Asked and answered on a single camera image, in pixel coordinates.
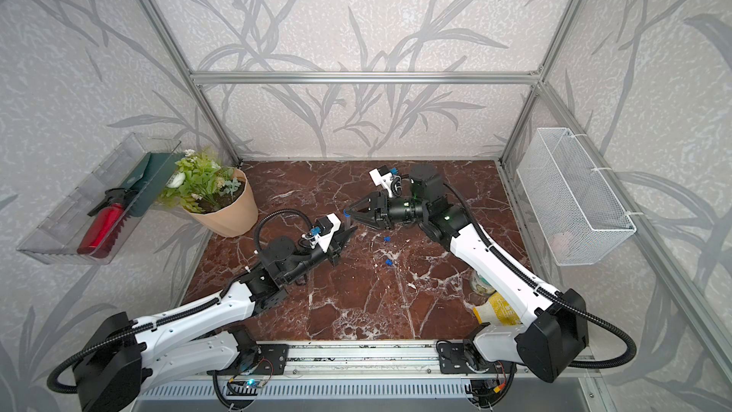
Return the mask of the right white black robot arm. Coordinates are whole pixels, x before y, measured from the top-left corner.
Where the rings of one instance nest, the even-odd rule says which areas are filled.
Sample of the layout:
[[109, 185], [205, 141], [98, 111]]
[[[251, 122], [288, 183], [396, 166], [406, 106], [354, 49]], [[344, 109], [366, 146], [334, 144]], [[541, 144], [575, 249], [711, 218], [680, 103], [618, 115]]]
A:
[[556, 302], [560, 291], [490, 238], [435, 166], [419, 164], [406, 175], [381, 166], [369, 177], [377, 189], [345, 209], [352, 221], [375, 230], [416, 225], [487, 280], [516, 314], [515, 323], [484, 322], [468, 337], [466, 351], [474, 364], [521, 364], [552, 383], [587, 347], [587, 326]]

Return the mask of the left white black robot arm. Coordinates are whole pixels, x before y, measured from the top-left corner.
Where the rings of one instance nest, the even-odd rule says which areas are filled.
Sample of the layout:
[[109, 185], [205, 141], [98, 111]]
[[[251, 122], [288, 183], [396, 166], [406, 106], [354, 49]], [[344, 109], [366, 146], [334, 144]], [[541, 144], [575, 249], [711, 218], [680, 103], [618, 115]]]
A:
[[339, 227], [301, 247], [291, 238], [271, 241], [250, 272], [222, 291], [169, 311], [132, 320], [106, 318], [72, 362], [75, 391], [84, 411], [120, 411], [148, 389], [203, 371], [225, 371], [254, 348], [226, 331], [278, 306], [287, 285], [320, 263], [336, 264], [356, 227]]

